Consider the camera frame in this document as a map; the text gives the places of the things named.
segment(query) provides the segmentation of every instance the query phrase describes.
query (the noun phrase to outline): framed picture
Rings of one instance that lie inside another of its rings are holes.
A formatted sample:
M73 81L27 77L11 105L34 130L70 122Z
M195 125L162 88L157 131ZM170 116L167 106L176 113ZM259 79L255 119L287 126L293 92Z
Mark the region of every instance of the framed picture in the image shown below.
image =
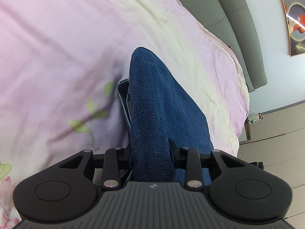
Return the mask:
M305 53L305 0L282 0L287 16L290 56Z

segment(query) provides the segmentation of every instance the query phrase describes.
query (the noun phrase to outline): bed sheet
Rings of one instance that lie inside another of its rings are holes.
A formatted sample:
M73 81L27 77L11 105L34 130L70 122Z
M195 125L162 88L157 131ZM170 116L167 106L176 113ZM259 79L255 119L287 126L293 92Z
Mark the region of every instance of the bed sheet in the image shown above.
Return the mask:
M249 94L233 52L178 0L0 0L0 228L20 221L14 187L89 148L127 146L115 87L153 51L237 155Z

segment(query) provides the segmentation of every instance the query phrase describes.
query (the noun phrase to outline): gray headboard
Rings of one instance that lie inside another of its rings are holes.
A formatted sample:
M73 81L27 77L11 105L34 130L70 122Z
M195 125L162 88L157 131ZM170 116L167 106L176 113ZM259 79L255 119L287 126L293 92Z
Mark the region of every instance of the gray headboard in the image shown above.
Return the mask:
M260 42L245 0L180 1L206 29L231 47L249 92L266 85Z

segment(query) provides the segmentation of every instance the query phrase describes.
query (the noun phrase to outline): gray ribbed panel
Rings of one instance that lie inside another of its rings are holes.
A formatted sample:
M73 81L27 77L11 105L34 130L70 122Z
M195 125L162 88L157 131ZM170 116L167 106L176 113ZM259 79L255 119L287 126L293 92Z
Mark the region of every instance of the gray ribbed panel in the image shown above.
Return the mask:
M180 183L129 182L124 189L105 192L98 204L78 219L62 224L28 220L16 229L291 229L284 220L266 225L244 225L221 216L205 196Z

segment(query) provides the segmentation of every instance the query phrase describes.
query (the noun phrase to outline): denim fabric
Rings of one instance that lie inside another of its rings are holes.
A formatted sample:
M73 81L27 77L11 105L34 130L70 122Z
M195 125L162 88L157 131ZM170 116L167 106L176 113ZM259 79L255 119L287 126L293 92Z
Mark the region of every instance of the denim fabric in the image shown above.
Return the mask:
M185 171L175 170L168 139L210 154L213 145L204 114L150 50L134 51L129 78L119 83L118 94L129 129L133 179L183 183ZM203 176L210 184L206 169Z

